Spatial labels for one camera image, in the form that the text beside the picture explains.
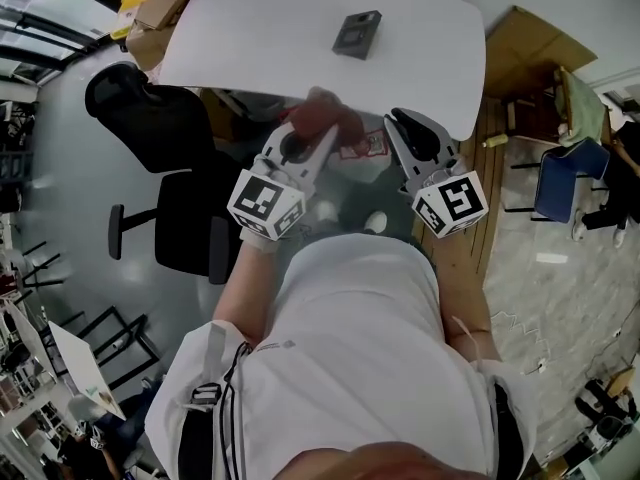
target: blue chair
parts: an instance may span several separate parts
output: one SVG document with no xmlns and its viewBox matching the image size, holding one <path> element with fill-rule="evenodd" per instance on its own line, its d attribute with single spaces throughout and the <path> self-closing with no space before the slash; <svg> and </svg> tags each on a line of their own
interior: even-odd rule
<svg viewBox="0 0 640 480">
<path fill-rule="evenodd" d="M 540 168 L 533 208 L 507 208 L 507 213 L 537 212 L 544 217 L 531 217 L 539 222 L 569 222 L 576 178 L 599 180 L 609 163 L 609 152 L 592 139 L 569 148 L 545 151 L 539 163 L 511 166 L 512 169 Z"/>
</svg>

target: chair seat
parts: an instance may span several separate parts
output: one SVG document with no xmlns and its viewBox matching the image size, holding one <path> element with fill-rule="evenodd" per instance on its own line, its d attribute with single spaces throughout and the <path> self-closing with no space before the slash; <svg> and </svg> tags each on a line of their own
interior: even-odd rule
<svg viewBox="0 0 640 480">
<path fill-rule="evenodd" d="M 155 253 L 165 267 L 218 284 L 233 267 L 240 229 L 215 194 L 216 187 L 207 187 L 193 172 L 165 176 L 158 195 Z"/>
<path fill-rule="evenodd" d="M 575 172 L 557 157 L 545 155 L 540 166 L 535 211 L 556 222 L 569 222 L 575 186 Z"/>
</svg>

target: logo on shirt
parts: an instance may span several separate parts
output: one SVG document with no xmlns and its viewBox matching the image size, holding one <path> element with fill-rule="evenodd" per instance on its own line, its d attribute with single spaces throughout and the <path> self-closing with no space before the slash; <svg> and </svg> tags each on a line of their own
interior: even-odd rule
<svg viewBox="0 0 640 480">
<path fill-rule="evenodd" d="M 293 348 L 295 346 L 296 346 L 295 341 L 287 340 L 287 341 L 284 341 L 282 343 L 268 343 L 266 345 L 262 345 L 262 346 L 258 347 L 255 350 L 255 352 L 261 352 L 263 350 L 271 350 L 273 348 L 284 348 L 284 349 L 287 349 L 287 348 Z"/>
</svg>

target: cardboard box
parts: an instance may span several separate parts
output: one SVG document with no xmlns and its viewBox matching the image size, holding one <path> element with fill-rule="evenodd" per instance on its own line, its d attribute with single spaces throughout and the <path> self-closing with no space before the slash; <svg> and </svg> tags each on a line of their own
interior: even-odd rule
<svg viewBox="0 0 640 480">
<path fill-rule="evenodd" d="M 562 30 L 514 7 L 487 38 L 484 93 L 499 99 L 526 96 L 553 85 L 553 72 L 573 72 L 598 57 Z"/>
<path fill-rule="evenodd" d="M 182 9 L 189 0 L 145 0 L 140 4 L 136 14 L 136 21 L 147 27 L 161 30 L 175 23 Z"/>
<path fill-rule="evenodd" d="M 175 27 L 167 27 L 154 30 L 138 22 L 134 23 L 129 30 L 126 45 L 142 71 L 149 71 L 162 62 L 174 29 Z"/>
</svg>

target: office chair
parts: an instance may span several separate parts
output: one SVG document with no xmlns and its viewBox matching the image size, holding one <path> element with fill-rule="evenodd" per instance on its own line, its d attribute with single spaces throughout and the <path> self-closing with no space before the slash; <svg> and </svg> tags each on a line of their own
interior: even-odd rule
<svg viewBox="0 0 640 480">
<path fill-rule="evenodd" d="M 506 213 L 537 212 L 538 222 L 569 222 L 576 178 L 601 179 L 609 164 L 609 152 L 592 139 L 570 148 L 545 151 L 539 163 L 511 166 L 512 169 L 540 168 L 535 203 L 532 208 L 505 208 Z"/>
<path fill-rule="evenodd" d="M 135 64 L 121 62 L 87 85 L 87 112 L 118 137 L 152 173 L 164 176 L 155 209 L 109 218 L 109 255 L 119 260 L 122 234 L 152 219 L 161 265 L 225 283 L 240 248 L 240 227 L 226 204 L 241 171 L 217 151 L 200 99 L 181 87 L 151 85 Z"/>
</svg>

